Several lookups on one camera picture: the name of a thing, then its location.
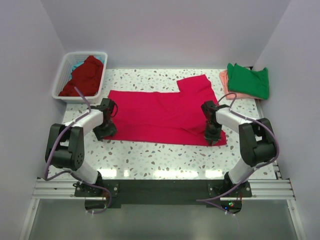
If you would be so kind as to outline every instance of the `terrazzo table surface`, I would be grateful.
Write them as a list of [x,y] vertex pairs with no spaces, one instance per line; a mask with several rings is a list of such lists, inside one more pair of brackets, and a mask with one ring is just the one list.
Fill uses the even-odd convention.
[[[110,90],[141,92],[178,92],[177,80],[205,74],[216,98],[224,95],[219,79],[223,69],[107,69],[102,96]],[[231,100],[222,100],[229,105]],[[68,104],[63,122],[69,122],[87,109],[85,104]],[[259,118],[254,99],[237,99],[237,112]],[[97,141],[91,131],[84,137],[85,160],[104,179],[223,179],[239,160],[239,135],[223,126],[227,136],[224,146],[192,146],[138,141]],[[50,167],[49,176],[61,169]],[[272,164],[257,170],[251,179],[276,179]],[[58,179],[72,179],[62,174]]]

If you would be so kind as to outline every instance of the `white enclosure wall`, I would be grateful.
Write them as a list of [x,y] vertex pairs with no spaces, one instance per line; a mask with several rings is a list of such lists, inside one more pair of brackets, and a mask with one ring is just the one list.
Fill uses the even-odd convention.
[[0,3],[0,239],[19,237],[52,123],[50,90],[65,51],[39,0]]
[[67,52],[108,68],[252,66],[290,0],[41,0]]
[[281,146],[279,166],[290,177],[304,229],[319,239],[320,1],[292,0],[255,68],[269,69],[263,112]]

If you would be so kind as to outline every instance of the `laundry basket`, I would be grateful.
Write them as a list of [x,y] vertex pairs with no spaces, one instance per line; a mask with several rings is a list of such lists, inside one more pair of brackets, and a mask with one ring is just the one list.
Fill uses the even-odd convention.
[[68,104],[84,103],[83,99],[80,96],[59,96],[59,93],[63,90],[67,82],[71,80],[72,67],[79,62],[84,62],[90,55],[94,56],[95,58],[100,58],[103,61],[103,71],[99,85],[99,90],[94,96],[85,97],[89,103],[97,104],[97,101],[100,99],[102,85],[104,83],[108,58],[108,55],[102,51],[76,51],[67,53],[63,57],[63,60],[54,80],[54,85],[52,89],[52,97],[54,99],[63,100]]

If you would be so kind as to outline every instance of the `pink folded cloth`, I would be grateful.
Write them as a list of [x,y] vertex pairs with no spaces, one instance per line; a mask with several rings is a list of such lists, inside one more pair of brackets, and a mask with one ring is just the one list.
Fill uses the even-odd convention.
[[[259,97],[251,96],[251,95],[248,95],[248,94],[245,94],[245,93],[228,91],[228,80],[229,80],[229,78],[228,78],[228,71],[227,70],[224,70],[224,71],[220,72],[219,76],[220,76],[220,80],[221,80],[221,83],[222,83],[222,86],[223,86],[224,94],[236,93],[236,98],[237,99],[261,99]],[[226,99],[234,99],[235,96],[233,94],[230,94],[230,95],[226,96],[225,98]]]

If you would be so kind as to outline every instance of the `green folded cloth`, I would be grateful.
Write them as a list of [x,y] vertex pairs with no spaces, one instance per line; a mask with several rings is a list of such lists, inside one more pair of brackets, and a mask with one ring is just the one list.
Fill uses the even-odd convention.
[[265,67],[261,71],[252,71],[243,66],[231,63],[228,70],[228,90],[232,92],[249,94],[261,99],[269,97],[268,69]]

